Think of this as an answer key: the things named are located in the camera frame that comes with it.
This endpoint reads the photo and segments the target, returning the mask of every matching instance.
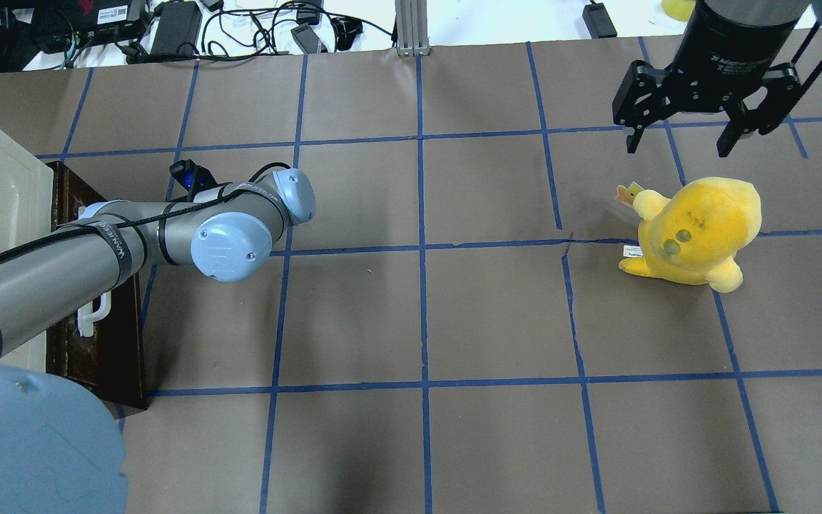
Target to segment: black power brick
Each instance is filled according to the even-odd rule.
[[[151,43],[151,54],[179,55],[179,59],[192,58],[196,49],[198,26],[202,23],[202,11],[195,2],[164,2],[157,6],[159,16],[157,32]]]
[[[614,29],[611,17],[607,16],[604,4],[591,3],[585,6],[583,20],[585,20],[585,26],[588,27],[588,33],[592,35],[592,39],[617,37],[617,30]]]
[[[205,9],[211,12],[224,9],[224,0],[201,0],[201,2]]]
[[[297,9],[297,23],[303,25],[319,25],[319,9],[323,8],[323,0],[306,0],[303,2],[309,9]]]

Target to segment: metal frame post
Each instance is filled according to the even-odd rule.
[[[398,55],[430,55],[427,37],[427,0],[395,0]]]

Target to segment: blue tape grid line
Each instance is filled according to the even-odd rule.
[[[303,56],[303,65],[300,67],[300,96],[297,103],[297,128],[294,133],[293,166],[300,165],[300,135],[303,133],[303,101],[306,97],[306,69],[309,59]],[[293,244],[293,227],[288,228],[284,250],[283,275],[281,276],[281,297],[278,302],[278,329],[275,334],[275,357],[271,370],[270,400],[268,400],[268,422],[265,424],[265,458],[262,462],[262,482],[258,511],[265,514],[268,511],[268,481],[271,479],[271,452],[275,438],[275,416],[278,412],[278,391],[281,374],[281,351],[284,343],[284,315],[288,300],[288,279],[290,279],[290,254]]]
[[[601,485],[601,468],[598,465],[598,449],[594,441],[594,422],[592,420],[592,406],[588,396],[588,378],[585,376],[585,363],[582,352],[579,350],[577,336],[577,318],[573,311],[573,281],[570,280],[570,260],[568,255],[562,256],[564,267],[564,285],[567,287],[567,307],[570,315],[570,330],[573,333],[573,349],[577,357],[577,371],[579,373],[579,387],[582,390],[583,414],[585,417],[585,436],[588,440],[588,455],[592,463],[592,480],[594,481],[594,497],[598,504],[598,512],[604,514],[604,489]]]
[[[822,124],[822,117],[811,118],[795,118],[796,126],[799,124]],[[699,128],[699,127],[717,127],[725,126],[725,121],[681,121],[681,123],[672,123],[668,121],[668,130]],[[653,124],[653,126],[646,127],[646,130],[662,130],[666,129],[665,124]],[[584,126],[584,127],[554,127],[548,128],[547,133],[584,133],[584,131],[620,131],[623,130],[620,126]],[[431,139],[466,139],[477,137],[503,137],[503,136],[537,136],[543,131],[541,129],[529,130],[511,130],[511,131],[466,131],[466,133],[424,133],[409,134],[409,136],[385,136],[385,137],[357,137],[352,139],[320,139],[310,141],[300,141],[301,146],[324,146],[324,144],[357,144],[357,143],[389,143],[394,141],[414,141],[423,139],[425,141]],[[272,147],[287,147],[294,146],[290,141],[278,141],[272,143],[236,143],[236,144],[203,144],[202,146],[182,146],[180,148],[183,152],[213,152],[221,150],[242,150],[250,148],[272,148]],[[106,156],[137,156],[146,155],[146,153],[174,153],[176,147],[164,146],[159,148],[140,148],[131,150],[100,150],[96,152],[71,152],[66,153],[66,158],[71,157],[106,157]],[[55,159],[61,156],[61,153],[38,153],[38,159]]]
[[[642,38],[639,38],[640,48],[643,50],[644,56],[648,61],[646,55],[645,43]],[[258,148],[258,147],[294,147],[294,165],[297,166],[300,146],[320,146],[321,144],[350,144],[350,143],[378,143],[378,142],[392,142],[417,140],[418,150],[418,211],[420,211],[420,244],[405,245],[405,246],[386,246],[386,247],[366,247],[366,248],[323,248],[322,250],[307,250],[307,251],[293,251],[291,250],[291,240],[293,234],[288,230],[288,239],[286,250],[283,253],[276,253],[278,256],[283,256],[285,259],[283,269],[283,286],[281,286],[280,308],[278,309],[278,334],[276,336],[275,361],[272,374],[271,387],[239,387],[239,388],[189,388],[188,390],[152,390],[149,391],[150,397],[156,396],[195,396],[195,395],[213,395],[213,394],[271,394],[270,412],[268,413],[268,432],[267,439],[265,439],[265,462],[263,466],[262,475],[262,489],[260,497],[260,511],[264,513],[267,510],[268,501],[268,479],[270,479],[270,459],[271,448],[274,435],[274,417],[277,405],[277,394],[279,393],[312,393],[313,391],[330,391],[330,390],[392,390],[393,388],[421,388],[422,390],[422,410],[424,423],[424,460],[425,460],[425,510],[430,514],[432,512],[432,483],[431,483],[431,462],[430,462],[430,388],[452,388],[452,387],[496,387],[496,386],[517,386],[517,385],[561,385],[561,384],[579,384],[583,391],[583,404],[585,423],[587,424],[587,438],[589,445],[590,458],[593,468],[594,487],[596,487],[596,495],[599,511],[604,512],[604,496],[601,483],[600,469],[597,461],[597,447],[594,442],[594,426],[591,418],[591,407],[588,399],[588,387],[590,383],[640,383],[640,381],[701,381],[701,380],[735,380],[739,386],[739,393],[744,404],[745,415],[747,416],[748,426],[751,430],[751,438],[754,441],[754,449],[757,452],[758,463],[760,464],[761,473],[763,474],[764,487],[767,490],[767,496],[770,500],[770,505],[773,510],[777,510],[776,498],[773,494],[771,481],[766,468],[766,460],[763,458],[762,448],[759,443],[759,438],[756,433],[756,424],[754,423],[753,413],[750,410],[750,403],[746,397],[746,390],[744,388],[745,378],[782,378],[782,377],[811,377],[822,376],[822,370],[796,370],[796,371],[741,371],[737,363],[737,358],[734,355],[734,345],[730,339],[728,332],[727,321],[724,319],[724,310],[721,309],[721,299],[716,296],[717,305],[719,306],[721,321],[724,327],[726,342],[729,345],[729,351],[733,358],[734,371],[731,373],[688,373],[688,374],[669,374],[669,375],[626,375],[626,376],[597,376],[591,377],[585,375],[584,364],[578,348],[577,332],[575,332],[575,322],[573,316],[572,305],[572,285],[569,280],[569,267],[567,257],[564,257],[564,282],[567,285],[567,300],[570,307],[571,323],[574,336],[574,351],[577,352],[577,364],[579,368],[579,376],[577,377],[546,377],[546,378],[485,378],[485,380],[463,380],[463,381],[430,381],[428,374],[428,360],[427,360],[427,272],[425,272],[425,254],[427,250],[444,250],[444,248],[494,248],[505,246],[535,246],[535,245],[554,245],[566,243],[602,243],[602,244],[636,244],[635,240],[628,238],[604,238],[604,240],[572,240],[571,238],[559,238],[559,240],[529,240],[529,241],[485,241],[485,243],[438,243],[425,244],[424,237],[424,149],[423,143],[430,139],[455,139],[455,138],[476,138],[476,137],[500,137],[500,136],[536,136],[541,134],[542,142],[544,142],[545,162],[548,166],[548,179],[552,192],[552,204],[554,204],[554,217],[558,228],[561,226],[559,206],[557,203],[557,189],[554,184],[554,170],[552,170],[552,162],[550,160],[550,147],[547,134],[549,133],[580,133],[580,131],[619,131],[619,126],[588,126],[588,127],[562,127],[562,128],[548,128],[546,126],[546,118],[544,116],[544,104],[542,104],[541,90],[539,90],[539,82],[537,77],[537,69],[534,64],[534,54],[532,54],[532,46],[530,43],[526,44],[526,49],[529,57],[529,65],[532,69],[532,80],[534,81],[535,97],[538,102],[539,120],[541,120],[540,130],[518,130],[518,131],[480,131],[479,133],[434,133],[424,134],[423,126],[423,91],[421,82],[421,61],[418,56],[415,67],[417,67],[417,134],[414,136],[391,136],[391,137],[368,137],[355,139],[330,139],[330,140],[316,140],[316,141],[301,141],[301,120],[303,120],[303,101],[305,96],[306,86],[306,68],[307,59],[304,56],[303,69],[301,69],[300,76],[300,102],[298,106],[298,120],[297,133],[295,134],[294,142],[273,142],[273,143],[243,143],[243,144],[218,144],[217,146],[184,146],[183,138],[185,138],[186,124],[188,121],[189,110],[193,98],[193,92],[196,87],[196,77],[198,72],[198,63],[193,65],[193,78],[190,84],[190,91],[186,101],[186,110],[183,114],[183,123],[180,129],[179,138],[176,147],[163,148],[148,148],[136,150],[111,150],[101,152],[81,152],[69,153],[69,146],[78,124],[78,118],[81,116],[81,108],[84,104],[86,95],[88,93],[89,85],[94,73],[94,69],[89,69],[88,78],[85,82],[81,98],[78,102],[78,110],[75,113],[71,130],[69,130],[68,137],[66,137],[66,145],[62,153],[58,155],[42,155],[39,158],[56,158],[64,160],[66,157],[79,156],[120,156],[120,155],[141,155],[142,153],[174,153],[174,159],[178,159],[180,153],[183,151],[212,151],[212,150],[228,150],[228,149],[242,149],[242,148]],[[803,157],[807,157],[806,150],[803,148],[800,136],[797,133],[795,124],[808,123],[822,123],[822,117],[810,117],[800,119],[786,120],[789,124],[793,137],[796,138],[799,150]],[[679,178],[682,183],[686,183],[683,173],[681,160],[679,160],[679,152],[676,150],[676,144],[672,129],[674,128],[695,128],[695,127],[710,127],[710,126],[724,126],[724,121],[692,121],[691,123],[669,123],[665,121],[662,124],[655,124],[648,129],[664,129],[668,136],[669,145],[671,146],[672,156],[675,159],[676,170],[678,170]],[[168,195],[172,191],[173,179],[170,179],[168,187]],[[800,235],[822,235],[822,230],[812,231],[774,231],[760,234],[766,237],[774,236],[800,236]],[[322,255],[334,253],[368,253],[368,251],[419,251],[421,255],[420,261],[420,287],[421,287],[421,357],[422,357],[422,380],[421,381],[399,381],[399,383],[346,383],[346,384],[320,384],[320,385],[303,385],[303,386],[280,386],[278,385],[278,376],[280,376],[280,355],[281,342],[283,342],[283,322],[284,311],[286,306],[287,296],[287,282],[288,282],[288,268],[290,267],[291,255]],[[148,290],[146,299],[144,300],[143,313],[141,314],[141,321],[144,322],[146,318],[148,300],[150,299],[151,287],[153,287],[154,276],[156,270],[151,270],[151,277],[148,282]],[[123,429],[124,419],[120,420],[120,427]]]
[[[539,385],[575,385],[586,381],[590,384],[620,383],[684,383],[684,381],[734,381],[757,378],[822,377],[822,368],[813,370],[762,370],[717,371],[708,373],[666,373],[646,375],[587,375],[581,377],[529,377],[529,378],[467,378],[456,381],[428,381],[428,388],[516,387]],[[424,387],[423,381],[395,381],[394,383],[334,383],[278,386],[278,394],[326,393],[334,390],[414,390]],[[164,388],[147,391],[149,398],[158,396],[216,396],[228,394],[270,394],[270,386],[219,387],[219,388]]]
[[[420,55],[415,56],[417,87],[417,250],[420,252],[421,426],[424,448],[424,512],[433,513],[433,466],[430,453],[430,356],[427,354],[427,237],[424,224],[424,81]]]
[[[637,38],[637,40],[639,40],[639,49],[642,52],[643,60],[648,62],[649,52],[646,50],[646,42],[641,36],[640,38]],[[808,156],[808,152],[806,152],[800,137],[798,137],[795,124],[792,123],[791,117],[789,117],[786,121],[792,130],[793,136],[795,136],[795,140],[798,144],[802,157],[806,158]],[[681,165],[681,154],[678,152],[678,147],[676,147],[674,142],[674,134],[671,131],[671,124],[668,120],[665,120],[663,124],[665,126],[665,133],[668,134],[668,143],[671,146],[672,156],[674,156],[675,167],[678,169],[678,177],[681,179],[681,184],[687,185],[687,176],[685,175],[683,166]],[[757,465],[759,465],[760,475],[763,479],[763,488],[766,489],[766,497],[767,500],[769,500],[770,510],[773,512],[778,512],[779,506],[776,501],[776,492],[773,490],[773,482],[772,479],[770,479],[769,468],[766,465],[766,456],[763,455],[763,447],[760,445],[760,436],[756,429],[754,412],[751,410],[750,400],[747,397],[747,387],[744,385],[744,377],[741,376],[741,365],[738,362],[738,357],[734,352],[734,342],[733,339],[731,339],[731,330],[728,327],[728,319],[725,316],[724,307],[722,307],[721,296],[717,292],[712,291],[712,297],[714,297],[715,305],[719,312],[719,321],[721,323],[722,333],[724,333],[728,355],[731,358],[731,367],[734,372],[734,380],[735,383],[737,383],[738,393],[741,396],[741,406],[744,407],[744,417],[747,419],[747,428],[750,430],[751,442],[753,443],[753,452],[756,454]]]
[[[84,89],[81,90],[81,97],[78,98],[78,108],[75,110],[75,117],[72,118],[71,128],[68,130],[66,136],[65,146],[62,147],[62,153],[59,155],[59,160],[65,162],[66,157],[69,156],[69,147],[71,147],[72,139],[75,137],[75,129],[78,127],[78,120],[81,119],[81,109],[84,108],[84,101],[88,98],[88,90],[91,88],[91,79],[94,78],[94,68],[88,69],[88,78],[84,81]]]
[[[792,115],[788,115],[786,117],[786,123],[788,124],[789,130],[792,131],[792,137],[795,138],[795,144],[798,146],[798,152],[801,153],[801,156],[805,159],[808,158],[808,150],[805,149],[805,144],[801,140],[801,136],[798,133],[798,128],[795,126],[795,119],[792,118]]]
[[[173,162],[180,158],[180,153],[183,152],[183,140],[186,139],[186,126],[189,123],[189,113],[192,110],[192,98],[196,93],[196,81],[198,79],[198,62],[193,63],[192,79],[189,81],[189,94],[186,95],[186,107],[183,107],[183,121],[180,123],[180,133],[176,137],[176,148],[173,149]],[[167,179],[167,190],[163,196],[164,201],[170,201],[173,198],[173,177]],[[148,285],[144,290],[144,300],[141,301],[141,316],[139,324],[141,330],[144,330],[144,322],[148,318],[148,307],[151,305],[151,292],[154,290],[154,280],[157,278],[157,266],[151,266],[151,273],[148,276]]]
[[[120,426],[120,433],[123,433],[125,430],[125,408],[121,403],[113,402],[113,409],[116,409],[116,417],[118,420],[118,426]]]
[[[738,385],[738,393],[741,395],[741,406],[744,407],[744,417],[747,419],[747,428],[750,430],[751,442],[753,442],[753,453],[756,455],[757,465],[760,466],[760,476],[763,478],[763,488],[766,489],[766,498],[769,500],[770,511],[779,512],[779,504],[776,501],[776,491],[773,490],[773,481],[769,476],[766,456],[763,455],[763,446],[760,445],[760,435],[756,429],[756,421],[754,420],[754,412],[751,410],[750,399],[747,397],[747,387],[744,385],[744,377],[741,375],[741,365],[738,362],[737,354],[734,352],[734,341],[731,339],[731,329],[728,328],[728,318],[725,316],[725,309],[721,303],[721,295],[712,291],[712,298],[715,300],[715,306],[719,312],[721,331],[724,333],[725,345],[727,345],[728,355],[731,358],[734,380]]]
[[[525,50],[528,53],[528,64],[532,69],[532,82],[534,82],[534,97],[538,100],[538,118],[541,120],[541,138],[544,141],[544,163],[547,166],[547,180],[551,189],[551,204],[554,206],[554,222],[557,230],[564,226],[560,221],[560,205],[557,202],[557,182],[554,181],[554,162],[551,160],[551,142],[547,136],[547,119],[544,116],[544,100],[541,97],[541,84],[538,81],[538,68],[534,65],[534,53],[532,53],[532,42],[525,43]]]

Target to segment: label sticker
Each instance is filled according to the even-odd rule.
[[[642,257],[642,248],[632,244],[624,245],[624,257]]]
[[[112,23],[114,21],[125,21],[128,13],[128,6],[108,7],[97,12],[97,25]]]

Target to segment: stuffed duck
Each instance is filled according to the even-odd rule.
[[[734,291],[744,277],[734,255],[760,231],[760,195],[743,180],[709,176],[683,186],[668,199],[633,183],[617,186],[617,199],[639,214],[642,257],[620,269],[677,283],[708,283]]]

